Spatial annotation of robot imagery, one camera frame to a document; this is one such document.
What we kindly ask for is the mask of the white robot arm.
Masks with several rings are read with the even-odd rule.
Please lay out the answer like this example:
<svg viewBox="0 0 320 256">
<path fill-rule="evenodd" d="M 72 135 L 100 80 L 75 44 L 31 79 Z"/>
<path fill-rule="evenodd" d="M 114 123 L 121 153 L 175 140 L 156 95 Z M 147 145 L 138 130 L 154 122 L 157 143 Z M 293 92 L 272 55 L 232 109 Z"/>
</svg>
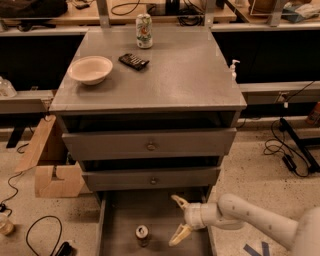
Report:
<svg viewBox="0 0 320 256">
<path fill-rule="evenodd" d="M 308 210 L 295 221 L 260 208 L 234 195 L 224 194 L 217 202 L 189 203 L 178 195 L 171 198 L 184 214 L 169 241 L 176 246 L 192 231 L 214 226 L 224 230 L 237 230 L 249 223 L 278 244 L 290 251 L 290 256 L 319 256 L 320 254 L 320 208 Z"/>
</svg>

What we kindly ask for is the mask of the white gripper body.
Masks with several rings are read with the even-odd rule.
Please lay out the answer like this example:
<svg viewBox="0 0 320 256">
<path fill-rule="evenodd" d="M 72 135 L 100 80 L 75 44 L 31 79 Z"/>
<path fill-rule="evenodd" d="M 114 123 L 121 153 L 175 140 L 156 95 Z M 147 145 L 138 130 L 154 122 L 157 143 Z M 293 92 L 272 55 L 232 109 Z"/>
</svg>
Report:
<svg viewBox="0 0 320 256">
<path fill-rule="evenodd" d="M 190 203 L 184 209 L 184 219 L 193 230 L 214 226 L 220 218 L 216 203 Z"/>
</svg>

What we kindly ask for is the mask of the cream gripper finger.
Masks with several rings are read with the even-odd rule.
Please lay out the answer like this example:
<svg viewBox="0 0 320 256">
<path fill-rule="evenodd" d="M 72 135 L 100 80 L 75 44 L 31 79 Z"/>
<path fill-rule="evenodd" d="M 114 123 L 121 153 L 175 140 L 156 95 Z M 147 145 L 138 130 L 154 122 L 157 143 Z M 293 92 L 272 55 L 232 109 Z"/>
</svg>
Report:
<svg viewBox="0 0 320 256">
<path fill-rule="evenodd" d="M 169 246 L 173 247 L 178 245 L 185 238 L 187 238 L 192 233 L 192 231 L 193 229 L 188 224 L 180 224 L 169 240 Z"/>
<path fill-rule="evenodd" d="M 171 199 L 174 200 L 182 210 L 185 210 L 189 206 L 189 202 L 178 195 L 172 195 Z"/>
</svg>

